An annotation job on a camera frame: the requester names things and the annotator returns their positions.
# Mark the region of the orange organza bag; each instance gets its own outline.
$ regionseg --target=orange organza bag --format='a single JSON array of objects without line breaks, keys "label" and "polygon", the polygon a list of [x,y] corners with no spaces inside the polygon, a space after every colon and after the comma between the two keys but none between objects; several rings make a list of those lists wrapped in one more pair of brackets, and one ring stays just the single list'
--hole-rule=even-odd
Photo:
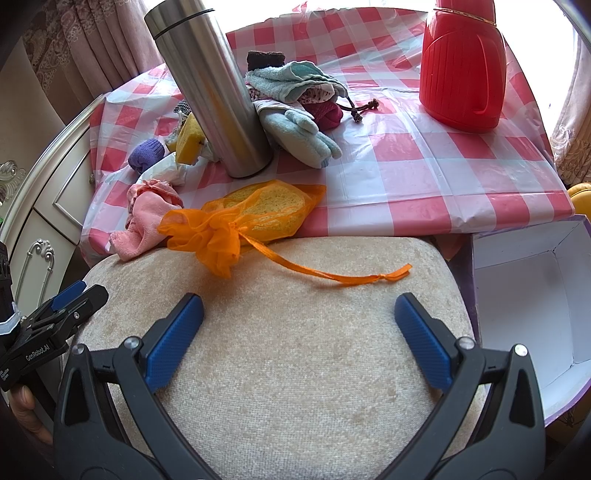
[{"label": "orange organza bag", "polygon": [[396,281],[408,275],[410,265],[390,274],[334,275],[292,263],[265,245],[295,235],[325,192],[324,185],[290,185],[280,180],[257,183],[207,202],[200,210],[171,210],[162,218],[158,232],[169,237],[168,248],[195,252],[212,273],[224,278],[230,278],[230,267],[247,246],[291,270],[350,285]]}]

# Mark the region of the blue gripper pad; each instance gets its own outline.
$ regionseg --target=blue gripper pad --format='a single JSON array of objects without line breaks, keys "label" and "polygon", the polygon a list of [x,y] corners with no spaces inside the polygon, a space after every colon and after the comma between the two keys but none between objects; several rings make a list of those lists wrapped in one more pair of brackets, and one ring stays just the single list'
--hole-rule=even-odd
[{"label": "blue gripper pad", "polygon": [[450,357],[405,295],[400,295],[394,305],[396,323],[429,385],[446,392],[452,385]]},{"label": "blue gripper pad", "polygon": [[202,321],[203,302],[193,295],[146,357],[144,380],[152,393],[168,385]]},{"label": "blue gripper pad", "polygon": [[82,280],[78,280],[66,288],[63,292],[57,294],[53,297],[53,301],[51,302],[51,309],[54,312],[59,312],[62,308],[68,305],[71,301],[73,301],[76,297],[82,295],[86,288],[86,283]]}]

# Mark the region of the knit mitten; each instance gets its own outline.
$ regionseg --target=knit mitten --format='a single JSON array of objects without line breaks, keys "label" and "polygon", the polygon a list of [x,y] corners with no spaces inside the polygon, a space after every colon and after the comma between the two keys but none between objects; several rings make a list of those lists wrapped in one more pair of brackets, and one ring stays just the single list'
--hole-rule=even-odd
[{"label": "knit mitten", "polygon": [[127,163],[140,175],[164,158],[164,146],[155,138],[150,138],[134,148]]},{"label": "knit mitten", "polygon": [[259,119],[280,146],[309,167],[326,167],[331,157],[343,154],[331,138],[319,132],[307,112],[269,108],[259,111]]}]

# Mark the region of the patterned curtain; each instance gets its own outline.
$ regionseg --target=patterned curtain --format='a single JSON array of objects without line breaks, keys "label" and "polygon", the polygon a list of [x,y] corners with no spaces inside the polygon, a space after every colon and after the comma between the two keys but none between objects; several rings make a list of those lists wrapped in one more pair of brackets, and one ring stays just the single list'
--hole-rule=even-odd
[{"label": "patterned curtain", "polygon": [[567,187],[591,182],[591,52],[581,38],[569,93],[550,143],[556,169]]},{"label": "patterned curtain", "polygon": [[144,0],[47,0],[22,40],[65,124],[101,93],[162,63]]}]

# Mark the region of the pink towel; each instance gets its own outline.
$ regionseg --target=pink towel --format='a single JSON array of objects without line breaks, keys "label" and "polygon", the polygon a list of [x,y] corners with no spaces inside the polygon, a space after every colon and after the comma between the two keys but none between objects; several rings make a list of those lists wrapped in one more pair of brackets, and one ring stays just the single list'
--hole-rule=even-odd
[{"label": "pink towel", "polygon": [[109,236],[112,250],[124,262],[156,247],[165,236],[158,225],[166,212],[183,208],[183,201],[167,181],[144,180],[127,192],[129,216],[125,230]]}]

